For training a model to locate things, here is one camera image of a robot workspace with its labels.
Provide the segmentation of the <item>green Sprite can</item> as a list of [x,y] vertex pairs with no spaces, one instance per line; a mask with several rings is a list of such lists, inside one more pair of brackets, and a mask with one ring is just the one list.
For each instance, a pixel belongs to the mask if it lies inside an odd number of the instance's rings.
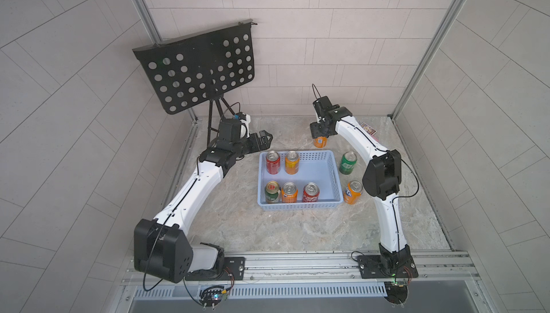
[[353,172],[357,162],[358,157],[355,152],[348,151],[344,153],[339,166],[339,172],[344,175],[350,175]]

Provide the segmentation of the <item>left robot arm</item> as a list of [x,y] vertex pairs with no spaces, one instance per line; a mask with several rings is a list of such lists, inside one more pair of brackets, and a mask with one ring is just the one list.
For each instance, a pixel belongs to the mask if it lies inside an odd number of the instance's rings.
[[179,283],[188,275],[217,279],[224,273],[222,247],[192,245],[187,233],[207,197],[245,155],[271,148],[273,135],[259,131],[239,140],[217,138],[196,161],[196,168],[172,201],[152,220],[142,219],[134,229],[135,270]]

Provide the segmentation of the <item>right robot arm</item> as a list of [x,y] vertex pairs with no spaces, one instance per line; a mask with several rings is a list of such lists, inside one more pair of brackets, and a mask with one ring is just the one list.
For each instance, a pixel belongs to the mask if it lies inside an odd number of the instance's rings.
[[323,97],[313,103],[317,120],[310,124],[313,138],[342,136],[365,161],[364,190],[374,198],[380,224],[382,268],[395,274],[412,259],[399,210],[402,182],[402,156],[376,141],[345,107],[333,105]]

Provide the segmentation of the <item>orange soda can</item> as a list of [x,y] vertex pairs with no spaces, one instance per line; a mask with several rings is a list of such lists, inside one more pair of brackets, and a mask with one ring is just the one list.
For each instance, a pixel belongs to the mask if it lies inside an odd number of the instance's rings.
[[324,148],[327,145],[327,138],[326,137],[317,137],[313,140],[313,144],[316,148]]
[[296,151],[289,151],[284,157],[285,171],[289,175],[295,175],[299,171],[299,154]]

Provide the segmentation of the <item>orange Fanta can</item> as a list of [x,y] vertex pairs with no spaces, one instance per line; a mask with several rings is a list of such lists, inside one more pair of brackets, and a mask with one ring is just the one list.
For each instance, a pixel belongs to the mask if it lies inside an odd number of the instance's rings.
[[361,197],[362,192],[363,186],[360,181],[350,181],[344,190],[344,202],[349,205],[355,204]]

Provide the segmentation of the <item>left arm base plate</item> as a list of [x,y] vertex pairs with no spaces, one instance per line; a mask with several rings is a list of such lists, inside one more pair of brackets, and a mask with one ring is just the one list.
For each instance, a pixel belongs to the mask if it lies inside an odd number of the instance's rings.
[[229,281],[232,279],[241,281],[246,265],[245,257],[225,257],[223,261],[218,259],[212,269],[201,269],[186,274],[186,281]]

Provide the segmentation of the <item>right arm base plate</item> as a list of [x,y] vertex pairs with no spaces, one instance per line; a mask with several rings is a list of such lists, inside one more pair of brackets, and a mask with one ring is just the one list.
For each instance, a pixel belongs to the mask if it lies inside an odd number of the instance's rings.
[[419,277],[412,257],[401,259],[394,269],[391,269],[379,254],[354,256],[362,279],[386,279],[388,281],[415,279]]

